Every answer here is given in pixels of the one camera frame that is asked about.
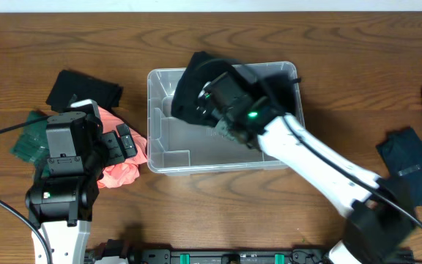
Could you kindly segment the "large black garment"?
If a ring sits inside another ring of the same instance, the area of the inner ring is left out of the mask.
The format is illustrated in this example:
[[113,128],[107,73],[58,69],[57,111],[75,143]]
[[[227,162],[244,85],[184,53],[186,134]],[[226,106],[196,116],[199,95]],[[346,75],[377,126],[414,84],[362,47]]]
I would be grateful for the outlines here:
[[206,89],[224,73],[253,100],[264,97],[267,93],[263,86],[268,86],[284,110],[295,113],[295,86],[301,82],[300,78],[291,78],[286,73],[274,73],[262,78],[248,65],[244,65],[239,73],[232,63],[230,59],[218,58],[205,51],[194,53],[177,84],[171,115],[191,125],[215,127],[222,114],[208,97],[210,93]]

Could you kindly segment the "dark navy cloth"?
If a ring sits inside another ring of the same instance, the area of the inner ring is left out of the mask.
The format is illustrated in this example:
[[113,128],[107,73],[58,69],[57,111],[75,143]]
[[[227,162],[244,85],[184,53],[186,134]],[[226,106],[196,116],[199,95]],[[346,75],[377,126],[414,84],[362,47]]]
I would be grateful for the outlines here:
[[412,128],[394,131],[376,146],[390,175],[404,179],[415,207],[422,206],[422,141]]

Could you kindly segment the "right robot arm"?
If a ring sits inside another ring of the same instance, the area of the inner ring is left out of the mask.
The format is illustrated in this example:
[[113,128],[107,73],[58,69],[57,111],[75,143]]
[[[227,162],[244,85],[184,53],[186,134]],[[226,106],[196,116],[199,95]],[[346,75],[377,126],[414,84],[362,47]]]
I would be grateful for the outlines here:
[[239,142],[305,178],[346,219],[332,263],[388,263],[415,229],[407,183],[364,169],[310,134],[295,116],[296,80],[284,74],[247,81],[225,70],[199,79],[200,104]]

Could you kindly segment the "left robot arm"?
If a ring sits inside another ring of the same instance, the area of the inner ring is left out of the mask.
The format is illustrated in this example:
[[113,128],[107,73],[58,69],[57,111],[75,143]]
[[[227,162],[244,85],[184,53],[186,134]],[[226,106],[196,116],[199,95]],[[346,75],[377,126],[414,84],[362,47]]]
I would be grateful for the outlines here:
[[47,176],[34,179],[26,193],[37,263],[83,263],[99,194],[97,182],[107,166],[136,156],[129,127],[103,131],[95,114],[71,111],[48,118]]

